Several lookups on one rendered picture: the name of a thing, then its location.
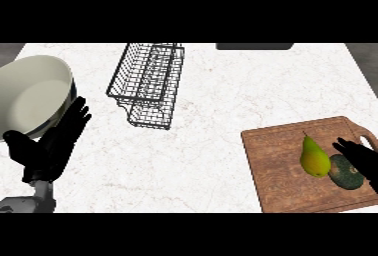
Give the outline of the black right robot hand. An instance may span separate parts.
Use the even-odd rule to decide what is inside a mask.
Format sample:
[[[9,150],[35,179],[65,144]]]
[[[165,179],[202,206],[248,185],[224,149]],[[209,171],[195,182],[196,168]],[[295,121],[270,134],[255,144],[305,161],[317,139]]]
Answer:
[[[378,152],[341,137],[336,138],[332,146],[367,179],[369,185],[378,194]]]

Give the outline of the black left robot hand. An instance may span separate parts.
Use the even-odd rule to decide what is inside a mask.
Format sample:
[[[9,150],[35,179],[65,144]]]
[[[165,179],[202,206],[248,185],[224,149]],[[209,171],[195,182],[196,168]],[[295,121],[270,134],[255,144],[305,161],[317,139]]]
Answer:
[[[78,97],[38,141],[16,130],[3,133],[10,159],[23,166],[23,183],[53,182],[60,177],[90,118],[85,98]]]

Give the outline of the dark green squash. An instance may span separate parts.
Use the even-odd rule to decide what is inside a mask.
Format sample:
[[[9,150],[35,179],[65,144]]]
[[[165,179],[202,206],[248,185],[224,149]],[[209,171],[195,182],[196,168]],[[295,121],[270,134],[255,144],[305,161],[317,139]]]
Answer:
[[[330,170],[329,178],[332,182],[345,190],[359,189],[363,185],[364,177],[341,154],[333,154],[329,158]]]

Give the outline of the brown wooden cutting board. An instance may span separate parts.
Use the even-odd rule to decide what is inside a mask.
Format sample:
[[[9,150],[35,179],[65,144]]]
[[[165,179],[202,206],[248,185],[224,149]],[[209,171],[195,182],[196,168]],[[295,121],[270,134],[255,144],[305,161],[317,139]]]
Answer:
[[[378,205],[378,194],[363,181],[356,190],[329,177],[310,176],[299,165],[304,135],[328,156],[338,137],[360,144],[364,137],[378,151],[378,136],[347,117],[332,117],[240,132],[261,210],[267,212],[341,212]]]

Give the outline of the yellow-green pear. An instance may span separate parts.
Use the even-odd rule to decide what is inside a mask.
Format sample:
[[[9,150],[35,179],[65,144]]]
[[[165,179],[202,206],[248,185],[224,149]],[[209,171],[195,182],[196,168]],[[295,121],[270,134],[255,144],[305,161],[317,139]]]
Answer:
[[[330,160],[323,149],[308,135],[304,135],[299,164],[308,175],[320,178],[330,170]]]

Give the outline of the white bowl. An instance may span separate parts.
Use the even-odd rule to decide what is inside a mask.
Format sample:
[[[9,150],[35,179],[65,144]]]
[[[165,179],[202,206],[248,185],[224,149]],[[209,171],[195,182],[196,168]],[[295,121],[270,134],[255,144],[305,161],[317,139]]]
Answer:
[[[9,130],[38,138],[75,98],[74,75],[62,59],[35,55],[6,64],[0,68],[0,141]]]

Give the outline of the dark grey flat appliance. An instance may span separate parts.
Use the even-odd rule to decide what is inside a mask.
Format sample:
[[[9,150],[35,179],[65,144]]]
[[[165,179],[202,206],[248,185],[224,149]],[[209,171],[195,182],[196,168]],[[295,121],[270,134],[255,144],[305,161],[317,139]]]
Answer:
[[[217,50],[288,50],[294,43],[215,43]]]

